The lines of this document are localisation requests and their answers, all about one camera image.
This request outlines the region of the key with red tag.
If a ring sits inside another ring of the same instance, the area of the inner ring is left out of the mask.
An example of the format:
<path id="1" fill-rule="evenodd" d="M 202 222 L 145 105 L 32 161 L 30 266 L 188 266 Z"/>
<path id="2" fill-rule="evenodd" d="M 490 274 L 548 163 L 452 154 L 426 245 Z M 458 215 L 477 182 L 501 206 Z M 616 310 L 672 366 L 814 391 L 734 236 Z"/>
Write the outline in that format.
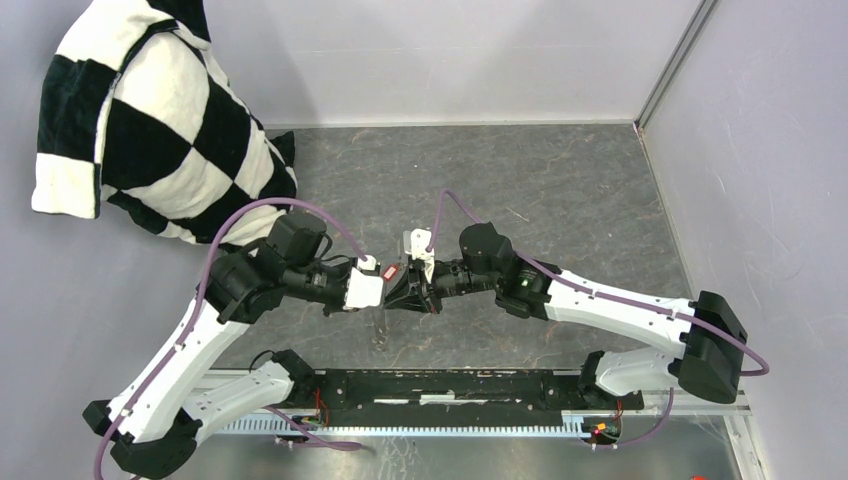
<path id="1" fill-rule="evenodd" d="M 396 276 L 396 275 L 397 275 L 397 274 L 398 274 L 401 270 L 402 270 L 402 266 L 401 266 L 400 264 L 397 264 L 397 263 L 395 263 L 395 264 L 391 264 L 391 265 L 389 265 L 389 266 L 388 266 L 388 267 L 387 267 L 387 268 L 383 271 L 383 273 L 381 274 L 381 276 L 382 276 L 382 278 L 383 278 L 386 282 L 389 282 L 389 281 L 391 281 L 391 280 L 392 280 L 392 278 L 393 278 L 393 277 L 395 277 L 395 276 Z"/>

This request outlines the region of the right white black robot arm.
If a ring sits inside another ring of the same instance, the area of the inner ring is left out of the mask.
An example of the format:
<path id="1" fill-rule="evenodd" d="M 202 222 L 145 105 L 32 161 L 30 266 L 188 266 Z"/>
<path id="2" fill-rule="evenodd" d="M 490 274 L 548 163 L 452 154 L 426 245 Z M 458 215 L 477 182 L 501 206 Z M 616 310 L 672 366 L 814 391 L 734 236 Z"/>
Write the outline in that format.
<path id="1" fill-rule="evenodd" d="M 428 230 L 406 233 L 407 265 L 385 308 L 437 314 L 446 298 L 491 291 L 512 316 L 585 325 L 641 342 L 636 350 L 588 355 L 577 392 L 591 408 L 670 388 L 717 404 L 736 401 L 747 332 L 723 296 L 702 291 L 695 300 L 665 298 L 593 282 L 518 253 L 491 223 L 461 232 L 458 259 L 436 259 L 431 238 Z"/>

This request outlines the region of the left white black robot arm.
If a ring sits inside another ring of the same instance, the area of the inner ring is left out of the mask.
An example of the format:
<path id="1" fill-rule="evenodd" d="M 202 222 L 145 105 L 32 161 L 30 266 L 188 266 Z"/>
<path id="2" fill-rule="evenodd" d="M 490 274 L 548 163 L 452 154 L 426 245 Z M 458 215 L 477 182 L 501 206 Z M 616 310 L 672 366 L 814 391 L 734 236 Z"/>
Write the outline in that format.
<path id="1" fill-rule="evenodd" d="M 327 226 L 326 218 L 293 211 L 268 235 L 208 259 L 185 315 L 145 369 L 120 395 L 84 410 L 102 455 L 136 479 L 163 479 L 243 416 L 318 399 L 314 370 L 290 350 L 203 394 L 194 389 L 237 338 L 287 297 L 320 304 L 326 314 L 381 304 L 379 262 L 360 253 L 327 263 Z"/>

